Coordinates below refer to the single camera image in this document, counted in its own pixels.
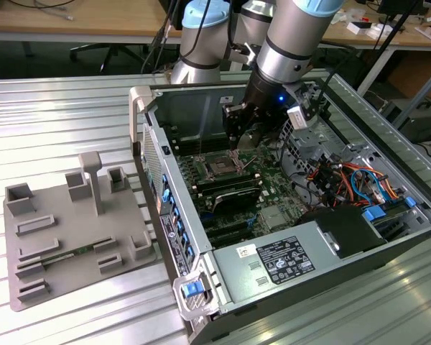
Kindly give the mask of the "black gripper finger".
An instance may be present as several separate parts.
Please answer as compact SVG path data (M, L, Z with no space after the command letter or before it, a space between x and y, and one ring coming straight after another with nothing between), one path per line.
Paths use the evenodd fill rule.
M255 120L255 105L241 103L226 104L222 107L222 121L231 151L237 149L239 141Z
M260 142L277 140L285 121L285 113L272 114L270 117L265 118L259 125Z

